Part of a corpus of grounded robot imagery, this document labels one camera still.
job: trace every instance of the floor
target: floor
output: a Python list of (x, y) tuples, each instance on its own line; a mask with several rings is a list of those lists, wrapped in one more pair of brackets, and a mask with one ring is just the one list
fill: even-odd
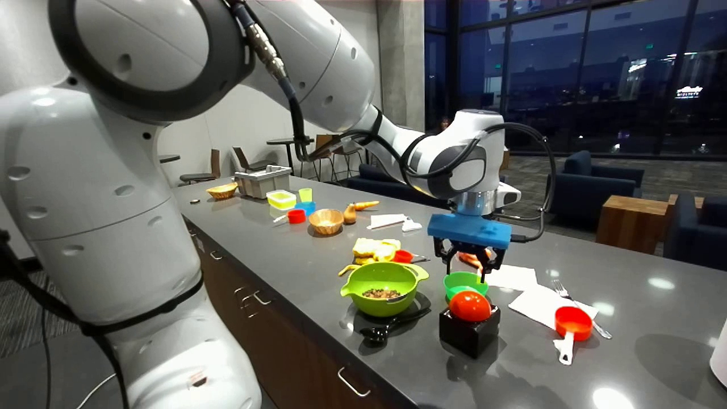
[[(692, 192), (701, 196), (727, 192), (727, 166), (716, 162), (621, 162), (601, 160), (599, 163), (646, 169), (642, 196), (665, 199), (668, 194)], [(506, 213), (521, 216), (523, 225), (541, 204), (546, 194), (548, 160), (512, 157), (505, 179), (523, 192), (523, 203)], [(557, 225), (548, 220), (546, 232), (557, 232), (583, 242), (592, 242), (592, 230)], [(13, 283), (0, 283), (0, 406), (45, 406), (45, 354), (41, 337), (41, 310)], [(111, 375), (111, 367), (100, 350), (80, 335), (78, 327), (48, 317), (45, 335), (50, 346), (50, 409), (80, 406), (80, 403)], [(84, 405), (98, 409), (120, 406), (116, 379), (106, 381)]]

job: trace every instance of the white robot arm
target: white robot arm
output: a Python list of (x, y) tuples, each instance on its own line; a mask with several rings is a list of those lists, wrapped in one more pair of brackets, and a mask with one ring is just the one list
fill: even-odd
[[(282, 77), (254, 70), (238, 7), (283, 57), (287, 94)], [(248, 82), (299, 101), (322, 127), (374, 132), (381, 143), (367, 150), (424, 194), (498, 186), (502, 132), (483, 129), (502, 118), (462, 112), (416, 143), (417, 132), (371, 104), (373, 63), (314, 0), (50, 0), (48, 11), (70, 77), (0, 97), (0, 194), (75, 318), (108, 344), (130, 406), (260, 403), (246, 352), (199, 291), (199, 260), (156, 166), (163, 126)]]

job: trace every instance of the wooden cabinet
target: wooden cabinet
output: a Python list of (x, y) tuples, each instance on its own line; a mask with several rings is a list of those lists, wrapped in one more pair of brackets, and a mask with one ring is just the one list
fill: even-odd
[(211, 238), (193, 230), (193, 242), (211, 304), (275, 406), (414, 406)]

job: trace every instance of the kitchen counter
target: kitchen counter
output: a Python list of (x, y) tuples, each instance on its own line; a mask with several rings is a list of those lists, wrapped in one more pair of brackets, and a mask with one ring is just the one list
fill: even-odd
[[(490, 301), (502, 307), (500, 337), (480, 360), (470, 360), (438, 341), (445, 266), (433, 257), (424, 225), (440, 210), (291, 177), (291, 189), (314, 189), (317, 210), (381, 201), (377, 210), (358, 213), (356, 225), (321, 238), (307, 225), (272, 225), (265, 203), (211, 203), (209, 186), (178, 189), (191, 230), (272, 294), (287, 321), (321, 347), (367, 371), (373, 381), (400, 393), (404, 403), (456, 409), (727, 406), (727, 388), (706, 364), (727, 318), (725, 270), (546, 232), (533, 243), (513, 243), (505, 264), (533, 269), (542, 287), (558, 280), (577, 301), (598, 304), (598, 321), (613, 338), (592, 335), (587, 346), (577, 346), (572, 367), (562, 367), (555, 335), (509, 310), (517, 291), (490, 288)], [(371, 213), (406, 213), (423, 230), (365, 230)], [(430, 257), (420, 264), (432, 275), (420, 284), (420, 301), (432, 303), (432, 311), (391, 337), (381, 350), (362, 344), (354, 332), (362, 317), (339, 296), (346, 280), (337, 272), (351, 260), (358, 237), (400, 238), (406, 250)]]

